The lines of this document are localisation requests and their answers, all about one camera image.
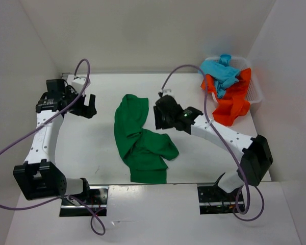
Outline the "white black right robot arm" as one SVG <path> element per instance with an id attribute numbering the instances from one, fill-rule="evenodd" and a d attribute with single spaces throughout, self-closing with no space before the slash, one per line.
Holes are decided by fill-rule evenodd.
<path id="1" fill-rule="evenodd" d="M 175 128 L 189 135 L 203 138 L 234 157 L 236 171 L 222 174 L 213 188 L 214 197 L 226 200 L 235 189 L 245 184 L 257 187 L 273 163 L 272 153 L 267 139 L 236 132 L 208 118 L 194 107 L 183 109 L 173 96 L 159 92 L 154 105 L 156 129 Z"/>

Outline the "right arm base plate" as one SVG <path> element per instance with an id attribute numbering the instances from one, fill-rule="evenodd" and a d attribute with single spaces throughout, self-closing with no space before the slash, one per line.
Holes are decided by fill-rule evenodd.
<path id="1" fill-rule="evenodd" d="M 226 193 L 214 185 L 198 185 L 200 215 L 233 213 L 237 192 L 238 188 Z"/>

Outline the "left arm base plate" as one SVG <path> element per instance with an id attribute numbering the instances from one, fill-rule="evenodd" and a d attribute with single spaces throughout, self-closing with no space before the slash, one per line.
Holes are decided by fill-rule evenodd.
<path id="1" fill-rule="evenodd" d="M 84 197 L 77 195 L 76 198 L 88 206 L 97 216 L 107 215 L 108 186 L 91 185 L 89 194 Z M 82 204 L 71 197 L 62 200 L 59 217 L 85 217 L 91 213 Z"/>

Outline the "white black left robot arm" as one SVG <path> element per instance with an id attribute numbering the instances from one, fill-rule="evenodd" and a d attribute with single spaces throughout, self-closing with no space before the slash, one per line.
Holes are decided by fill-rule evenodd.
<path id="1" fill-rule="evenodd" d="M 71 84 L 64 79 L 46 81 L 47 92 L 38 101 L 36 109 L 37 132 L 22 165 L 14 167 L 13 176 L 27 200 L 73 195 L 80 204 L 91 199 L 91 190 L 85 178 L 68 179 L 56 167 L 55 152 L 60 127 L 66 113 L 87 119 L 97 114 L 95 95 L 85 105 L 85 88 L 90 80 L 75 77 Z"/>

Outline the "green t shirt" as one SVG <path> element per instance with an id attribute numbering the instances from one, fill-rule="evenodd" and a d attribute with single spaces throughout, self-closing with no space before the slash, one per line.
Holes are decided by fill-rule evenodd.
<path id="1" fill-rule="evenodd" d="M 148 99 L 126 94 L 115 111 L 114 137 L 119 155 L 130 169 L 130 181 L 166 184 L 168 166 L 179 151 L 168 134 L 143 126 L 148 117 Z"/>

